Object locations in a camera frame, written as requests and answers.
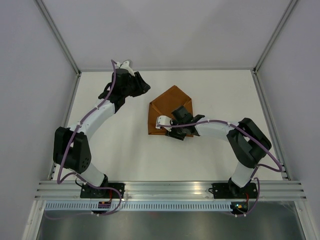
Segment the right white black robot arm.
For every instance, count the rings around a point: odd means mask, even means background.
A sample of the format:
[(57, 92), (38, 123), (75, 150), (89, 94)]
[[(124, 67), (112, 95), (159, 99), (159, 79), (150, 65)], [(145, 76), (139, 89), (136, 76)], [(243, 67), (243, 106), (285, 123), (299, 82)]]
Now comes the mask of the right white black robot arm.
[(173, 118), (161, 115), (156, 119), (156, 128), (166, 129), (166, 135), (178, 140), (186, 136), (214, 137), (230, 144), (237, 166), (228, 180), (228, 192), (234, 198), (247, 190), (252, 174), (272, 147), (270, 140), (250, 118), (238, 122), (226, 122), (206, 118), (202, 114), (193, 116), (184, 106), (172, 113)]

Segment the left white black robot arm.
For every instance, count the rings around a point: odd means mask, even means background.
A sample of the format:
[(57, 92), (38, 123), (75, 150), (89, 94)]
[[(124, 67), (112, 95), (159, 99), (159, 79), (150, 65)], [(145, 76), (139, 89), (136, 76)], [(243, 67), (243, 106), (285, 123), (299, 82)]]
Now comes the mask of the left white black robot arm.
[(108, 177), (91, 162), (89, 140), (107, 119), (118, 112), (127, 97), (138, 97), (150, 88), (138, 71), (117, 68), (112, 73), (112, 81), (98, 96), (97, 105), (76, 125), (56, 129), (54, 163), (83, 180), (98, 198), (106, 197), (109, 193)]

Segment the brown cloth napkin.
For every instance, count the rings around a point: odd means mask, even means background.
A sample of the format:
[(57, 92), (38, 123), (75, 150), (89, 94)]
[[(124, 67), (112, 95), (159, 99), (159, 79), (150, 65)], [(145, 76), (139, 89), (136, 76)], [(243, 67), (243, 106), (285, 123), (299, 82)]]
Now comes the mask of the brown cloth napkin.
[(193, 114), (192, 99), (176, 85), (166, 90), (160, 96), (149, 103), (147, 128), (149, 135), (164, 136), (165, 128), (157, 129), (156, 120), (159, 116), (167, 116), (173, 119), (172, 112), (184, 106), (189, 113)]

